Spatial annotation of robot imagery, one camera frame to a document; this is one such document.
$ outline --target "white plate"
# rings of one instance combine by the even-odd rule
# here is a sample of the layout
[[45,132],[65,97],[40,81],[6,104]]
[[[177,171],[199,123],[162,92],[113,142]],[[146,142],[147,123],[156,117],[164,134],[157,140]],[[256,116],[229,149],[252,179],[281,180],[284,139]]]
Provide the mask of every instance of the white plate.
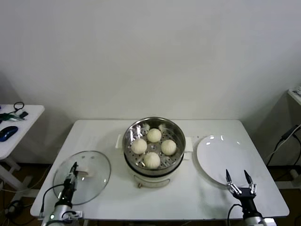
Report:
[[219,184],[226,185],[226,169],[232,182],[237,186],[247,185],[244,170],[253,175],[250,153],[244,144],[236,139],[212,135],[204,138],[198,145],[197,158],[205,173]]

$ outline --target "floor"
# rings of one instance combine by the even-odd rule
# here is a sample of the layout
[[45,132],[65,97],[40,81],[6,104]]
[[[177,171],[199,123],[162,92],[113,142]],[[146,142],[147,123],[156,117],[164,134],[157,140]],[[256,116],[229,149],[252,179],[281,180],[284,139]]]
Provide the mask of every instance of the floor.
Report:
[[[25,176],[27,175],[33,175],[33,181],[31,185],[34,185],[38,182],[38,180],[43,176],[43,173],[48,168],[48,165],[21,165],[21,170],[16,171],[14,175],[19,179],[23,180]],[[283,175],[283,173],[287,172],[286,169],[269,169],[272,177],[276,179],[277,177]],[[280,180],[287,181],[290,180],[290,176],[286,175],[282,177]],[[35,188],[40,188],[43,183],[43,180],[41,180],[40,183],[38,183]],[[5,189],[11,190],[11,188],[8,185],[5,185]],[[286,218],[277,218],[277,225],[278,226],[293,226],[294,220],[297,216],[301,215],[301,191],[300,190],[280,190],[281,194],[283,195],[289,209],[290,214]],[[13,197],[13,193],[0,192],[0,209],[2,210],[5,206],[9,205],[9,201]],[[31,198],[23,198],[24,205],[30,205],[33,203],[34,199]],[[14,224],[12,222],[8,222],[8,220],[5,220],[5,216],[3,214],[3,211],[1,211],[0,215],[0,226],[13,226]],[[29,226],[40,226],[41,222],[37,219],[34,219],[30,215],[30,207],[27,207],[24,209],[24,211],[21,212],[21,214],[15,218],[14,222],[17,224],[24,224],[30,220],[32,220],[29,224]],[[225,226],[225,221],[160,221],[160,222],[120,222],[120,221],[90,221],[89,226],[131,226],[131,225],[139,225],[139,226]],[[241,225],[241,221],[231,221],[231,225]],[[298,226],[301,226],[301,218],[297,222]]]

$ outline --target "white table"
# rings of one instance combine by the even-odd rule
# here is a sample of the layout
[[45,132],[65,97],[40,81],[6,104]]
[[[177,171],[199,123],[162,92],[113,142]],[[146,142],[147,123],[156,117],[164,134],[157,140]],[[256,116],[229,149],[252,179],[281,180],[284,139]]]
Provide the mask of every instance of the white table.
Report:
[[293,92],[293,89],[288,90],[288,94],[298,103],[301,105],[301,96]]
[[[31,214],[38,216],[42,196],[52,186],[58,166],[69,156],[86,150],[97,150],[111,162],[111,178],[103,192],[92,201],[74,206],[83,210],[85,219],[114,220],[212,220],[226,219],[232,204],[238,203],[229,191],[208,181],[195,167],[193,159],[183,161],[169,185],[161,188],[137,188],[127,171],[120,150],[115,149],[118,134],[122,134],[133,120],[80,120],[69,133],[34,204]],[[270,173],[240,121],[237,120],[175,120],[185,136],[201,139],[212,134],[235,136],[245,142],[255,156],[253,176],[258,185],[255,204],[264,217],[287,216],[289,209]],[[45,212],[54,209],[57,201],[53,192],[46,196]],[[234,208],[231,218],[242,218],[240,208]]]
[[[9,113],[14,110],[13,105],[0,106],[0,113]],[[0,142],[0,160],[4,160],[11,167],[10,171],[7,171],[4,167],[0,166],[0,178],[16,190],[26,189],[32,177],[27,176],[23,182],[15,178],[12,175],[12,172],[14,170],[20,170],[20,166],[11,157],[9,157],[9,155],[21,141],[21,139],[25,136],[31,126],[35,123],[35,121],[40,117],[44,110],[44,106],[41,105],[25,105],[23,111],[26,111],[28,115],[25,117],[24,121],[3,121],[2,123],[0,123],[0,130],[4,129],[7,126],[18,127],[18,131],[13,136],[11,136],[5,142]],[[24,195],[24,193],[19,193],[13,198],[13,200],[18,200]]]

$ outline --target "scissors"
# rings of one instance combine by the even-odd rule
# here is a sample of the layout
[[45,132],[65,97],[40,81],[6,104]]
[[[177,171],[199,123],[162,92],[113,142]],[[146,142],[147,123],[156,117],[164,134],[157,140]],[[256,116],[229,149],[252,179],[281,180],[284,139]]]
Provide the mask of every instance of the scissors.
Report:
[[16,102],[14,104],[14,111],[10,112],[10,113],[3,113],[3,114],[0,114],[0,121],[7,121],[7,120],[10,120],[10,121],[24,121],[25,119],[19,117],[19,116],[16,116],[16,115],[13,115],[15,114],[17,111],[21,110],[24,108],[24,103],[23,102]]

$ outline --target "glass lid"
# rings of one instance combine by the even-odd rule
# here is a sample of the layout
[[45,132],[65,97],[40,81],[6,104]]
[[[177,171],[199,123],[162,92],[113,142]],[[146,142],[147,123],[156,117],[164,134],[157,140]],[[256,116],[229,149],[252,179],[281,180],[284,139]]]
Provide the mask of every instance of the glass lid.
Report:
[[[53,185],[63,184],[71,167],[77,162],[77,186],[72,204],[81,205],[95,197],[106,187],[111,175],[111,165],[107,156],[97,151],[79,152],[65,160],[56,170]],[[63,186],[54,188],[58,197]]]

